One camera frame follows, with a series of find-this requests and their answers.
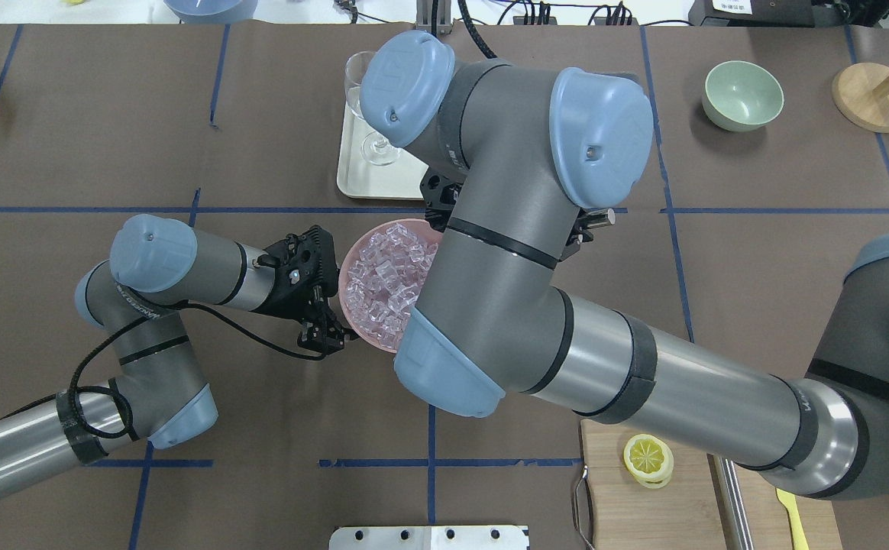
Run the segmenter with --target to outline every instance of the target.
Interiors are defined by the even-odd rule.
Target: lemon slice
[[[644,487],[662,488],[672,477],[672,451],[654,435],[639,434],[625,445],[625,467]]]

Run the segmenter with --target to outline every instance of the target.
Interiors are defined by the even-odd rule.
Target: pink bowl
[[[343,264],[339,270],[339,306],[343,309],[343,316],[346,316],[346,320],[350,323],[350,327],[353,327],[353,330],[355,330],[365,342],[372,345],[372,347],[383,349],[383,351],[391,353],[396,353],[396,349],[387,348],[385,345],[382,345],[372,337],[372,335],[368,335],[367,331],[362,330],[362,328],[358,327],[357,324],[353,322],[353,318],[350,316],[350,311],[346,306],[346,286],[350,284],[349,266],[353,265],[355,261],[360,260],[360,250],[367,246],[370,237],[375,233],[386,232],[386,229],[395,223],[400,223],[400,225],[413,231],[418,237],[427,241],[428,244],[441,243],[441,233],[431,229],[431,226],[427,222],[424,222],[423,219],[396,219],[393,220],[393,222],[382,223],[374,227],[374,229],[369,230],[364,236],[360,237],[360,239],[357,240],[357,243],[353,244],[353,247],[350,248],[349,253],[346,253],[346,257],[343,259]]]

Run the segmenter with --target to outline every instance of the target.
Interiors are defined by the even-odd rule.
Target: glass base
[[[394,147],[380,132],[370,132],[362,144],[362,154],[375,167],[385,167],[400,158],[399,147]]]

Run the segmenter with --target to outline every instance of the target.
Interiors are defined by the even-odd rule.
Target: wine glass
[[[360,109],[360,87],[364,83],[364,74],[367,74],[367,69],[375,55],[376,52],[358,52],[353,53],[350,59],[346,60],[346,72],[344,72],[343,78],[346,103],[350,106],[350,111],[361,121],[365,121],[365,119],[364,113]],[[364,159],[375,167],[385,167],[400,158],[399,147],[391,145],[390,141],[377,131],[370,132],[364,137],[361,149]]]

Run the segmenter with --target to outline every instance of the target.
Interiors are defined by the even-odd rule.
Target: wooden cutting board
[[[660,490],[648,490],[622,462],[626,442],[640,431],[592,420],[581,421],[580,431],[598,550],[726,548],[709,455],[667,442],[675,460],[672,481]],[[793,549],[787,510],[777,501],[773,485],[755,472],[736,470],[755,550]],[[842,550],[831,502],[798,497],[797,508],[810,550]]]

